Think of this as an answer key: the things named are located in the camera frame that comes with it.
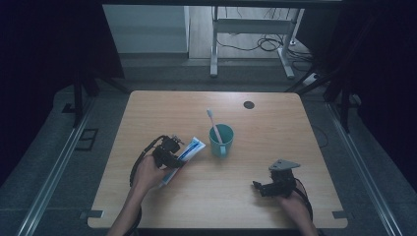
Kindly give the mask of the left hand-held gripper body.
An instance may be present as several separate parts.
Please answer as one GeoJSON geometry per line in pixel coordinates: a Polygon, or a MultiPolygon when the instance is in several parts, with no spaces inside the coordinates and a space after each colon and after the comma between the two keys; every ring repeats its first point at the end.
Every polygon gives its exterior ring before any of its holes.
{"type": "Polygon", "coordinates": [[[176,155],[177,151],[173,151],[174,142],[171,137],[160,136],[156,140],[161,141],[161,143],[156,146],[152,152],[152,156],[154,157],[157,167],[161,167],[162,165],[166,166],[166,160],[169,157],[178,158],[176,155]]]}

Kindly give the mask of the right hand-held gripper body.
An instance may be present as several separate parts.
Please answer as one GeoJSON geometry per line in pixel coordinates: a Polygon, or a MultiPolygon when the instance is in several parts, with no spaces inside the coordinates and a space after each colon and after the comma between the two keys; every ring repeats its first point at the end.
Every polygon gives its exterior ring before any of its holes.
{"type": "Polygon", "coordinates": [[[273,163],[268,168],[272,179],[272,183],[267,185],[266,192],[268,195],[288,197],[296,187],[292,169],[298,167],[298,163],[284,159],[279,159],[273,163]]]}

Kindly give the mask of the white and blue toothpaste tube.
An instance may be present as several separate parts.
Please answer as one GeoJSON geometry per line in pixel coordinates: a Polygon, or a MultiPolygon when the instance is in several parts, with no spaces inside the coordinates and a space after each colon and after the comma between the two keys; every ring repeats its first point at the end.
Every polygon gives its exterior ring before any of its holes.
{"type": "MultiPolygon", "coordinates": [[[[183,150],[183,152],[179,155],[178,159],[183,163],[183,166],[191,160],[198,152],[200,152],[206,145],[201,142],[196,137],[193,137],[187,147],[183,150]]],[[[165,175],[161,180],[159,187],[166,186],[175,174],[180,170],[180,167],[173,168],[170,173],[165,175]]]]}

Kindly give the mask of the pink toothbrush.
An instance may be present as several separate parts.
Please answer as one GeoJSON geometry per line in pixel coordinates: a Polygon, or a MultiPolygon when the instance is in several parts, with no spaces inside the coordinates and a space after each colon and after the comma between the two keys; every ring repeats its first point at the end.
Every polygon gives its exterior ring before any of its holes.
{"type": "Polygon", "coordinates": [[[207,115],[208,115],[208,118],[209,118],[209,119],[210,119],[210,121],[211,121],[211,125],[212,125],[212,128],[213,128],[213,130],[214,130],[214,133],[215,133],[215,135],[216,135],[216,137],[217,137],[218,142],[219,142],[220,144],[223,144],[223,140],[222,140],[221,135],[220,135],[220,133],[219,133],[219,131],[218,131],[218,129],[217,129],[217,126],[216,126],[216,124],[215,124],[215,122],[214,122],[214,120],[213,120],[213,113],[212,113],[212,111],[211,111],[211,109],[210,109],[210,108],[208,108],[208,109],[207,109],[207,115]]]}

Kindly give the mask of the teal cup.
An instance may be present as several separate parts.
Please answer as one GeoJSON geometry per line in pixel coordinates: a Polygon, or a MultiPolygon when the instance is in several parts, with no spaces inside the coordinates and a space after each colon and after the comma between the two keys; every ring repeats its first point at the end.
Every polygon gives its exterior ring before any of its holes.
{"type": "Polygon", "coordinates": [[[226,124],[217,124],[209,130],[208,137],[211,153],[216,157],[225,158],[233,144],[233,129],[226,124]]]}

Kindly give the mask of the person's right hand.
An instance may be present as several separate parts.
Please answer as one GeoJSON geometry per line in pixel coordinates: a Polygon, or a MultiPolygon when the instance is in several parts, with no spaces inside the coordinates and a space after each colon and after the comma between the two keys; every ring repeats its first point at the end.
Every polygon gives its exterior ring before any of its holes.
{"type": "Polygon", "coordinates": [[[287,214],[287,216],[293,221],[300,219],[310,220],[309,211],[305,205],[304,200],[299,194],[292,192],[291,195],[287,198],[278,196],[276,201],[282,210],[287,214]]]}

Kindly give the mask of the person's left hand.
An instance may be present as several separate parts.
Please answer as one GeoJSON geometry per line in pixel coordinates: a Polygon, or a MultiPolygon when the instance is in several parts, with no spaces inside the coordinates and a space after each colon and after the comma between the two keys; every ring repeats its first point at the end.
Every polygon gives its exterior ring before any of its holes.
{"type": "Polygon", "coordinates": [[[145,195],[151,188],[157,186],[162,179],[171,172],[172,169],[169,167],[162,169],[157,167],[154,157],[147,155],[137,167],[131,190],[134,194],[145,195]]]}

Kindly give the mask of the black metal stand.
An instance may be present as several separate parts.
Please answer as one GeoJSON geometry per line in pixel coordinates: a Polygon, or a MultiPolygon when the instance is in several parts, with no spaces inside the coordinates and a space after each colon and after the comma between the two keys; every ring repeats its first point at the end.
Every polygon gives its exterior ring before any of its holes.
{"type": "Polygon", "coordinates": [[[123,93],[130,94],[132,90],[118,83],[114,78],[104,75],[95,69],[81,70],[76,69],[73,76],[74,88],[74,126],[77,127],[84,117],[83,91],[88,96],[96,97],[100,89],[96,80],[101,80],[123,93]]]}
{"type": "Polygon", "coordinates": [[[339,123],[346,133],[349,133],[348,127],[348,114],[350,107],[350,79],[345,74],[345,69],[339,67],[334,69],[324,75],[319,76],[312,83],[303,88],[297,90],[310,76],[316,73],[318,66],[313,64],[307,72],[297,80],[287,92],[296,92],[297,94],[305,94],[313,89],[316,89],[326,83],[328,83],[328,88],[323,94],[323,98],[326,102],[333,102],[336,98],[341,95],[340,99],[340,113],[339,113],[339,123]]]}

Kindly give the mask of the white power strip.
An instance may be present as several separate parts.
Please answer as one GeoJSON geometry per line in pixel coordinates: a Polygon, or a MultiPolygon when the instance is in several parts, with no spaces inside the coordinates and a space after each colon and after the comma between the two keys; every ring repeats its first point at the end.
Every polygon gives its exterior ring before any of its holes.
{"type": "Polygon", "coordinates": [[[313,73],[303,82],[303,85],[306,87],[312,84],[313,82],[315,82],[319,77],[320,77],[319,75],[317,75],[316,73],[313,73]]]}

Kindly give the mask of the metal floor rail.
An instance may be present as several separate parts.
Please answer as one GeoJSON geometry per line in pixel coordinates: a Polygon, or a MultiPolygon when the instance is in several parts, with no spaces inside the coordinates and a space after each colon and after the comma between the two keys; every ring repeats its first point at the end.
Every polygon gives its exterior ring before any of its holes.
{"type": "Polygon", "coordinates": [[[388,236],[403,236],[403,233],[397,223],[397,220],[390,209],[386,198],[383,196],[379,187],[377,186],[371,172],[369,171],[359,149],[354,143],[351,135],[345,131],[340,123],[340,116],[336,108],[330,103],[326,103],[333,126],[338,132],[342,142],[348,152],[353,165],[358,172],[358,175],[367,191],[367,194],[384,226],[388,236]]]}
{"type": "Polygon", "coordinates": [[[56,190],[56,187],[66,169],[66,166],[75,150],[77,142],[89,120],[95,104],[95,98],[88,98],[84,108],[84,115],[80,123],[72,129],[69,138],[62,148],[46,180],[35,196],[21,226],[15,236],[32,236],[46,208],[56,190]]]}

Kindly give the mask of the white desk frame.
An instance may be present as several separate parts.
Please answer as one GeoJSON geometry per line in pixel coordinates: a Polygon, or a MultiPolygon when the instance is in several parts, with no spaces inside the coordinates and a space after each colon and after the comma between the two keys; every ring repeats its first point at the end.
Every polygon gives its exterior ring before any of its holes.
{"type": "Polygon", "coordinates": [[[218,54],[217,37],[221,33],[244,33],[244,34],[275,34],[282,36],[282,45],[275,49],[281,65],[284,69],[286,77],[289,80],[295,78],[294,72],[289,64],[287,53],[289,46],[295,38],[294,32],[297,28],[301,9],[290,8],[287,13],[291,16],[290,19],[242,19],[242,18],[220,18],[218,16],[218,7],[213,7],[212,13],[212,44],[210,51],[210,65],[209,74],[215,78],[218,74],[218,54]]]}

